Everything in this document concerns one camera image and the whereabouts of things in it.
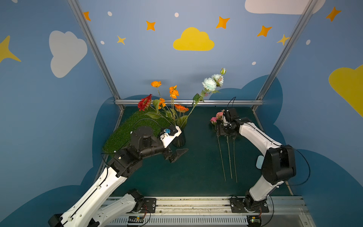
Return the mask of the magenta rose stem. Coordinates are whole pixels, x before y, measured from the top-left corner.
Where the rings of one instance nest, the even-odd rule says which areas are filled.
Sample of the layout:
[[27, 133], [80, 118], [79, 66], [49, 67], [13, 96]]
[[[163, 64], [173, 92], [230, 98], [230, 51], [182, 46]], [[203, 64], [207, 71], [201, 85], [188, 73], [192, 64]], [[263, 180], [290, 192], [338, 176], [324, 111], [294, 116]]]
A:
[[214, 131], [216, 133], [216, 138], [217, 138], [218, 149], [219, 149], [219, 154], [220, 154], [220, 160], [221, 160], [223, 177], [224, 177], [224, 181], [226, 181], [226, 173], [225, 173], [225, 168], [224, 168], [223, 155], [222, 155], [222, 150], [221, 150], [220, 140], [219, 140], [219, 134], [218, 134], [218, 126], [219, 126], [218, 119], [216, 117], [212, 117], [210, 119], [210, 123], [214, 126]]

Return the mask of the peach pink rose stem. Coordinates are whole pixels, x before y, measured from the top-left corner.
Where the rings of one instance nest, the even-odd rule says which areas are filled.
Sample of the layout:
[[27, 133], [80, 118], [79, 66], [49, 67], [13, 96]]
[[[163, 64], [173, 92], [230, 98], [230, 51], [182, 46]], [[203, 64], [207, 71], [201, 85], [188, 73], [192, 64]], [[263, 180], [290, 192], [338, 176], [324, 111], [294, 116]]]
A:
[[234, 167], [235, 181], [236, 183], [238, 183], [237, 170], [236, 170], [236, 157], [235, 157], [235, 139], [236, 136], [233, 137], [233, 167]]

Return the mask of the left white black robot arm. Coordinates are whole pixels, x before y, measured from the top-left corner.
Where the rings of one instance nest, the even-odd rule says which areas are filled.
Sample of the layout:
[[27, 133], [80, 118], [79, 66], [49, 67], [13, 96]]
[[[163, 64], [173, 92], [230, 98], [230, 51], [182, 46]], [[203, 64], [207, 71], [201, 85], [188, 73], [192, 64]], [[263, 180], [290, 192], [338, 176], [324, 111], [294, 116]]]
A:
[[186, 149], [172, 152], [169, 147], [181, 134], [179, 126], [174, 125], [162, 129], [157, 137], [148, 126], [132, 131], [129, 145], [115, 152], [90, 189], [66, 212], [53, 215], [48, 221], [49, 226], [104, 227], [122, 213], [141, 211], [144, 197], [137, 190], [131, 190], [110, 205], [102, 205], [121, 184], [141, 168], [143, 159], [161, 154], [165, 160], [174, 163], [186, 153]]

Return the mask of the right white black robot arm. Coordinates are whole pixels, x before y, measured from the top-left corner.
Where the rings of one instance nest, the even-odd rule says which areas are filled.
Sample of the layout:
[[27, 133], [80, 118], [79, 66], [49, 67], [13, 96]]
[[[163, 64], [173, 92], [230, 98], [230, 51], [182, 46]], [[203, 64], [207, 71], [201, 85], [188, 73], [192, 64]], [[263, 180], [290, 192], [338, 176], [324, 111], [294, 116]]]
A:
[[215, 126], [217, 136], [229, 139], [240, 135], [261, 152], [261, 177], [246, 192], [243, 199], [247, 212], [261, 212], [267, 197], [280, 185], [296, 176], [297, 149], [270, 138], [249, 118], [239, 117], [235, 108], [217, 113], [211, 123]]

